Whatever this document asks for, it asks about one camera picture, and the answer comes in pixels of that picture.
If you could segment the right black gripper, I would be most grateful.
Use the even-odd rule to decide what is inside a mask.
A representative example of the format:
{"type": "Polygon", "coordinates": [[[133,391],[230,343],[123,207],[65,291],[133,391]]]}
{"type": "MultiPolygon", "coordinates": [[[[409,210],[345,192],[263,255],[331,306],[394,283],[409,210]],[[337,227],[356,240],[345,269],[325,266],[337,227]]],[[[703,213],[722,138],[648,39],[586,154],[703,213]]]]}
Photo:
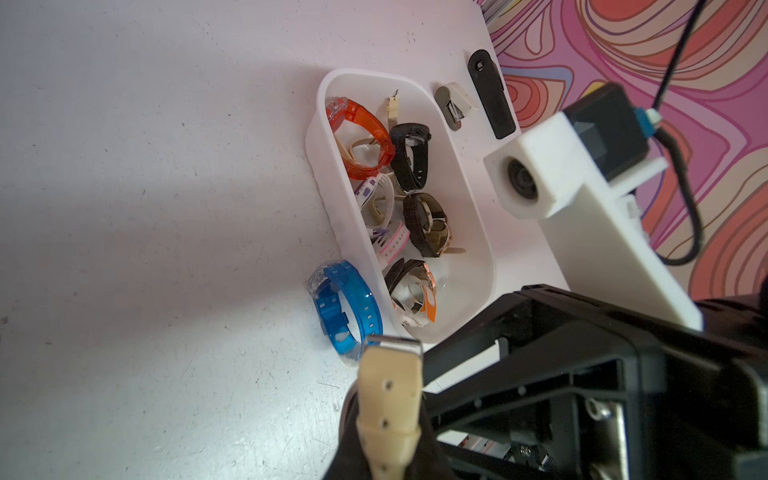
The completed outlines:
{"type": "Polygon", "coordinates": [[[501,296],[426,353],[433,381],[490,347],[498,360],[426,410],[472,479],[763,479],[767,313],[756,296],[700,300],[701,330],[546,285],[501,296]]]}

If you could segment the white pink kids watch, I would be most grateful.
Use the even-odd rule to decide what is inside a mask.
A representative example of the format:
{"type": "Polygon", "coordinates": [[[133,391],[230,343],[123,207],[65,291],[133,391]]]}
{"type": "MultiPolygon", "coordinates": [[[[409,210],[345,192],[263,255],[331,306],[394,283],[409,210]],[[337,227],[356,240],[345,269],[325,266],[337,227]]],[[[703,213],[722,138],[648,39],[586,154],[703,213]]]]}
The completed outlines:
{"type": "Polygon", "coordinates": [[[376,234],[372,240],[372,247],[381,270],[396,260],[407,246],[409,238],[410,231],[402,221],[395,227],[376,234]]]}

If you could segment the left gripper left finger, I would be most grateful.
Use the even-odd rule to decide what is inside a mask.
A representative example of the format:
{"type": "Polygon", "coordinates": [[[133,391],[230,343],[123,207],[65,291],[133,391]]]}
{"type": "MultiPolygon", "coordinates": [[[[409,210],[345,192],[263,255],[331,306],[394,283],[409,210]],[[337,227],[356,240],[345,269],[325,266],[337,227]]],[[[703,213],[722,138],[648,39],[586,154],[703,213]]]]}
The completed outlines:
{"type": "Polygon", "coordinates": [[[348,390],[339,421],[338,446],[323,479],[371,480],[368,461],[363,452],[356,419],[359,413],[358,388],[353,383],[348,390]]]}

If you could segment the white purple kids watch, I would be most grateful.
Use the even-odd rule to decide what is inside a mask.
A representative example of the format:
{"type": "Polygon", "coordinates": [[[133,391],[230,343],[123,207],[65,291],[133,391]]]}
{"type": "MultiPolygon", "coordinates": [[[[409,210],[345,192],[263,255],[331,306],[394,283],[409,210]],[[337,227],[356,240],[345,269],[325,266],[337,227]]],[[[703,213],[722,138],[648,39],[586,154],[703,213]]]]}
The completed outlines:
{"type": "Polygon", "coordinates": [[[367,213],[370,217],[364,221],[370,235],[388,227],[395,206],[394,185],[388,175],[378,174],[363,180],[355,188],[354,197],[361,214],[367,213]]]}

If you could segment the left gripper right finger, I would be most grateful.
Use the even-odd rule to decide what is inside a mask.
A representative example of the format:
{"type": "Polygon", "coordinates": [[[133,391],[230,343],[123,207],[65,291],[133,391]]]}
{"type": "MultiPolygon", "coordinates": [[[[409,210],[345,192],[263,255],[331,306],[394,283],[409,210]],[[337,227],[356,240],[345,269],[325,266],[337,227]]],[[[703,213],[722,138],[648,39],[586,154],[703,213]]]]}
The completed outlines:
{"type": "Polygon", "coordinates": [[[421,436],[410,464],[410,478],[420,480],[455,480],[440,442],[432,428],[426,407],[421,405],[419,412],[421,436]]]}

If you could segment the brown strap watch front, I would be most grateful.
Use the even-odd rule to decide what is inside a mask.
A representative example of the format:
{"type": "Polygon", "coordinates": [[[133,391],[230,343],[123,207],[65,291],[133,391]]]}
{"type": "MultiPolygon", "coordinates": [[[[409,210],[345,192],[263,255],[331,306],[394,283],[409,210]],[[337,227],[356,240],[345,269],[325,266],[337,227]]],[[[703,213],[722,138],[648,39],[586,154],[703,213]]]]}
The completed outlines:
{"type": "Polygon", "coordinates": [[[395,298],[396,288],[408,276],[414,277],[422,283],[427,282],[424,266],[423,260],[405,258],[397,260],[384,277],[390,297],[395,298]]]}

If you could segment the black band watch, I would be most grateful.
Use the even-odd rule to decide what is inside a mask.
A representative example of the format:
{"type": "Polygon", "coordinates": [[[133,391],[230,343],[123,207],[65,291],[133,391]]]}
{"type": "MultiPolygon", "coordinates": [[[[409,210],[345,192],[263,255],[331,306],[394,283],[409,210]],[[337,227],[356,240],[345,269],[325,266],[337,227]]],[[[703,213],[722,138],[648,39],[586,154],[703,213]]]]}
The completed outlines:
{"type": "Polygon", "coordinates": [[[404,192],[422,190],[427,183],[431,131],[420,123],[401,123],[390,129],[395,155],[390,163],[404,192]]]}

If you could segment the beige strap blue watch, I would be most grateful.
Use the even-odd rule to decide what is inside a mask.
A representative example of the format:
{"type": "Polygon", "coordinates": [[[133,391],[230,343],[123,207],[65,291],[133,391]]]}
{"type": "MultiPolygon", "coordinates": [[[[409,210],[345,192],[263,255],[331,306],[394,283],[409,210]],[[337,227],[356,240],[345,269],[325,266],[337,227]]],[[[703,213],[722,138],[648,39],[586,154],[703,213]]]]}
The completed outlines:
{"type": "Polygon", "coordinates": [[[374,479],[403,479],[421,437],[423,348],[416,340],[370,335],[363,344],[355,425],[374,479]]]}

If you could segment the white orange kids watch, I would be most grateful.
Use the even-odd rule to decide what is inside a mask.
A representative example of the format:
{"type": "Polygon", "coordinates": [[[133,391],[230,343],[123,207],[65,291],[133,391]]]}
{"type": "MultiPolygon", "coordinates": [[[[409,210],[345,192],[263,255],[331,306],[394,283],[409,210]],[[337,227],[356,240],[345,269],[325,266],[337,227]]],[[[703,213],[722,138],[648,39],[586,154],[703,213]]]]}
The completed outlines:
{"type": "Polygon", "coordinates": [[[403,327],[422,328],[432,325],[437,317],[437,282],[425,263],[427,282],[406,277],[396,288],[392,299],[396,317],[403,327]]]}

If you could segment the dark brown leather watch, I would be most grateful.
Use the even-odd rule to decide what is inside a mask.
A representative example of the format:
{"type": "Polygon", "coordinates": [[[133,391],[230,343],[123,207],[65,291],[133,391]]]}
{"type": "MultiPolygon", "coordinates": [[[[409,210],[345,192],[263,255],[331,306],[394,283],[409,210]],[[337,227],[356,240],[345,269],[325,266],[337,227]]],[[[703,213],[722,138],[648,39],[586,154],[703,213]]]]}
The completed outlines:
{"type": "Polygon", "coordinates": [[[403,217],[410,241],[425,258],[439,258],[452,234],[442,205],[430,194],[416,192],[403,199],[403,217]]]}

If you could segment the beige strap watch long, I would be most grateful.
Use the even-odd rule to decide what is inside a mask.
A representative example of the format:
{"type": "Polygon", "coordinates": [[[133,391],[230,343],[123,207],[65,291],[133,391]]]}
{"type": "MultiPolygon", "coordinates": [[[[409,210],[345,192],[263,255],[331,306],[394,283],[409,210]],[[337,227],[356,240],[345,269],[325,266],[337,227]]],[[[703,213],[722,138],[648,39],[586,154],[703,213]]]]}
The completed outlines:
{"type": "Polygon", "coordinates": [[[396,90],[393,95],[386,99],[386,116],[387,126],[389,129],[392,129],[398,124],[399,101],[400,96],[398,90],[396,90]]]}

